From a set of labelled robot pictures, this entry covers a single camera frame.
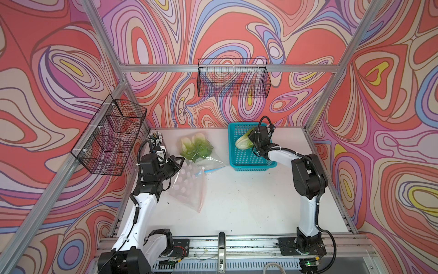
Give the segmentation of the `light green chinese cabbage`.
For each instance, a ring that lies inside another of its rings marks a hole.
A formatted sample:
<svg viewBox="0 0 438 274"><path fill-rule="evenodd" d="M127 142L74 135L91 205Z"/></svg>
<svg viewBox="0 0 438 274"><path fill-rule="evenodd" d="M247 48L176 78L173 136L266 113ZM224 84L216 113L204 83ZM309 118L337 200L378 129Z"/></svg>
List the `light green chinese cabbage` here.
<svg viewBox="0 0 438 274"><path fill-rule="evenodd" d="M240 136L236 142L235 146L239 150L248 150L254 147L254 143L249 139L250 134L255 132L255 128L250 129L244 135Z"/></svg>

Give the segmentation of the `pink-zip clear zip-top bag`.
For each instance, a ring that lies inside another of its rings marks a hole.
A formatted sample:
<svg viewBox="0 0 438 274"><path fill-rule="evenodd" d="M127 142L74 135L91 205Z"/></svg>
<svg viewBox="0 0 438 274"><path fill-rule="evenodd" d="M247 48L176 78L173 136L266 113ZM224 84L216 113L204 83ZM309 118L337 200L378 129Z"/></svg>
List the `pink-zip clear zip-top bag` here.
<svg viewBox="0 0 438 274"><path fill-rule="evenodd" d="M183 205L200 213L206 194L205 177L203 167L185 160L168 193Z"/></svg>

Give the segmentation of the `blue-zip clear zip-top bag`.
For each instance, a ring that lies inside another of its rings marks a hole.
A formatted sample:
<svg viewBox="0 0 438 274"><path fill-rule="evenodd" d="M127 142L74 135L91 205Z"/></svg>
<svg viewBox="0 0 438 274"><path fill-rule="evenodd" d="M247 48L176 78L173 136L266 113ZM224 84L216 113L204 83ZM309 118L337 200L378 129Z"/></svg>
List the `blue-zip clear zip-top bag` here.
<svg viewBox="0 0 438 274"><path fill-rule="evenodd" d="M197 132L190 137L182 137L180 139L180 155L203 169L206 174L226 167L203 132Z"/></svg>

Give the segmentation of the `dark green bagged cabbage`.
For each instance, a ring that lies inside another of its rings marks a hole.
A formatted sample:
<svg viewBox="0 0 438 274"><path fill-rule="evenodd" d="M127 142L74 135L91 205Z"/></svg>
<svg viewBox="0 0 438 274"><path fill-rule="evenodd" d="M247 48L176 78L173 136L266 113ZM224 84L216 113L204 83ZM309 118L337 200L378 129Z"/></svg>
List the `dark green bagged cabbage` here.
<svg viewBox="0 0 438 274"><path fill-rule="evenodd" d="M196 133L191 138L183 137L180 141L180 155L192 162L210 157L214 150L214 147L202 132Z"/></svg>

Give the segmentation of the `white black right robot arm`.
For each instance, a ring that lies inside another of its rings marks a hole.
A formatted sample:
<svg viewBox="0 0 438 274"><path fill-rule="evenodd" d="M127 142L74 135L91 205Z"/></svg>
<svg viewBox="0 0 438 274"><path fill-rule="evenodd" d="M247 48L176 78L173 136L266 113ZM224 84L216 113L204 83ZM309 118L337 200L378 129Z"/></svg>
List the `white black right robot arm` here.
<svg viewBox="0 0 438 274"><path fill-rule="evenodd" d="M326 255L322 234L327 230L319 226L319 205L327 181L323 178L316 155L303 155L271 141L273 126L258 125L249 131L249 140L255 154L269 161L292 168L293 186L301 196L300 221L297 227L295 248L301 255Z"/></svg>

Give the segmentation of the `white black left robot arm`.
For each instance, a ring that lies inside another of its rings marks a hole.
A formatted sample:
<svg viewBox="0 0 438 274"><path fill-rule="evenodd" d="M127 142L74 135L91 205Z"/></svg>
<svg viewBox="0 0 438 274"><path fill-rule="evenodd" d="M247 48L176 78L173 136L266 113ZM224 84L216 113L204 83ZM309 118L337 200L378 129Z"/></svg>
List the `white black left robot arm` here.
<svg viewBox="0 0 438 274"><path fill-rule="evenodd" d="M169 229L147 232L149 218L164 191L163 182L171 180L183 167L185 158L171 155L164 159L149 153L138 160L138 181L130 200L133 208L111 251L98 260L99 274L152 274L156 260L174 249Z"/></svg>

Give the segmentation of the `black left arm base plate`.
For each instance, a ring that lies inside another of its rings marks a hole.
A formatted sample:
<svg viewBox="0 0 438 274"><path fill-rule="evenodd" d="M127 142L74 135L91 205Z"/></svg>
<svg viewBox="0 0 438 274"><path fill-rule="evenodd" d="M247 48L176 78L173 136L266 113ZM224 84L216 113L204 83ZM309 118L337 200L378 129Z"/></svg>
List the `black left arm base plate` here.
<svg viewBox="0 0 438 274"><path fill-rule="evenodd" d="M160 254L160 257L176 257L183 259L189 255L189 239L173 240L171 249L166 249Z"/></svg>

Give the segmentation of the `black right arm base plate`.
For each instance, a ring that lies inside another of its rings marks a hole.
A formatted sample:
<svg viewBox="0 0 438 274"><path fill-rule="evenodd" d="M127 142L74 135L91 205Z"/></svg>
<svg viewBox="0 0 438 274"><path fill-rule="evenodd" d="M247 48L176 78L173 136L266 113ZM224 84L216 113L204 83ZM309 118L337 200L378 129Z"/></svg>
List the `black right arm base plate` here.
<svg viewBox="0 0 438 274"><path fill-rule="evenodd" d="M313 237L280 237L277 246L282 256L319 256L327 254L325 245L320 235Z"/></svg>

